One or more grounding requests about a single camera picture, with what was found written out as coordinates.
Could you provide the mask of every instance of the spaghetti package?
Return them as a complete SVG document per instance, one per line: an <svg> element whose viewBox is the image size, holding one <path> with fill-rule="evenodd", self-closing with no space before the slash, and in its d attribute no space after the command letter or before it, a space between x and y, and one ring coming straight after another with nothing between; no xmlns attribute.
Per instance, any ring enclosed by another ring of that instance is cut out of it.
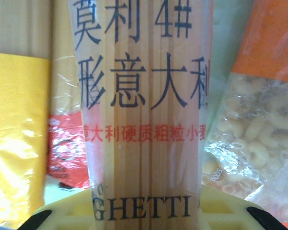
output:
<svg viewBox="0 0 288 230"><path fill-rule="evenodd" d="M48 174L66 185L89 188L68 0L54 1L53 9Z"/></svg>
<svg viewBox="0 0 288 230"><path fill-rule="evenodd" d="M198 229L211 0L69 0L96 230Z"/></svg>
<svg viewBox="0 0 288 230"><path fill-rule="evenodd" d="M205 147L203 183L288 222L288 0L259 0Z"/></svg>

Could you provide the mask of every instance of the pasta package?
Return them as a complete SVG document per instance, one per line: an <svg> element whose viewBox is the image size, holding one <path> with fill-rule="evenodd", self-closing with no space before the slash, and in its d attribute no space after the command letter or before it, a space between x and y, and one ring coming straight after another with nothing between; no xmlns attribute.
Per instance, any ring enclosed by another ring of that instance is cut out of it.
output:
<svg viewBox="0 0 288 230"><path fill-rule="evenodd" d="M17 229L44 205L49 70L46 59L0 54L1 226Z"/></svg>
<svg viewBox="0 0 288 230"><path fill-rule="evenodd" d="M53 11L48 174L68 186L89 188L68 0L54 1Z"/></svg>
<svg viewBox="0 0 288 230"><path fill-rule="evenodd" d="M288 222L288 0L255 3L205 150L204 184Z"/></svg>
<svg viewBox="0 0 288 230"><path fill-rule="evenodd" d="M0 0L0 226L44 205L51 0Z"/></svg>
<svg viewBox="0 0 288 230"><path fill-rule="evenodd" d="M213 2L69 6L95 229L198 229Z"/></svg>

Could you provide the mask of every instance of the orange package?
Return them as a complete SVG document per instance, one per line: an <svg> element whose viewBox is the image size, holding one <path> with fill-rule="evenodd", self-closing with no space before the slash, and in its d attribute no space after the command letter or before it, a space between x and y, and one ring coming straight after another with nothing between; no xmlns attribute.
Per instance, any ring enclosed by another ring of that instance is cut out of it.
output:
<svg viewBox="0 0 288 230"><path fill-rule="evenodd" d="M256 1L205 150L205 185L288 222L288 0Z"/></svg>

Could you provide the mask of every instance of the black plastic piece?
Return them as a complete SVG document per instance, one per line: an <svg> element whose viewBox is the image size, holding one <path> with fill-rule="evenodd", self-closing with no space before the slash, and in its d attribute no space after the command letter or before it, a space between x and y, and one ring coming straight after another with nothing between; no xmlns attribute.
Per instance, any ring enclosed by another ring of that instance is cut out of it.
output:
<svg viewBox="0 0 288 230"><path fill-rule="evenodd" d="M281 222L264 210L256 207L248 207L246 210L265 230L288 230Z"/></svg>
<svg viewBox="0 0 288 230"><path fill-rule="evenodd" d="M63 188L63 189L69 190L69 189L74 189L75 187L72 187L72 186L69 186L67 184L64 184L64 183L60 182L59 183L59 188Z"/></svg>
<svg viewBox="0 0 288 230"><path fill-rule="evenodd" d="M34 214L18 230L37 230L51 213L51 210L45 210Z"/></svg>

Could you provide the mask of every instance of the yellow plastic holder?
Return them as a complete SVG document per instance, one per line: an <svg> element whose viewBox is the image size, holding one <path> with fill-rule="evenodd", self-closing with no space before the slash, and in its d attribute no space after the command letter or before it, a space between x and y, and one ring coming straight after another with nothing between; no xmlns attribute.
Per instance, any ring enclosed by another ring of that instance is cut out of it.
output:
<svg viewBox="0 0 288 230"><path fill-rule="evenodd" d="M287 230L251 202L202 186L200 230ZM91 190L40 208L18 230L95 230Z"/></svg>

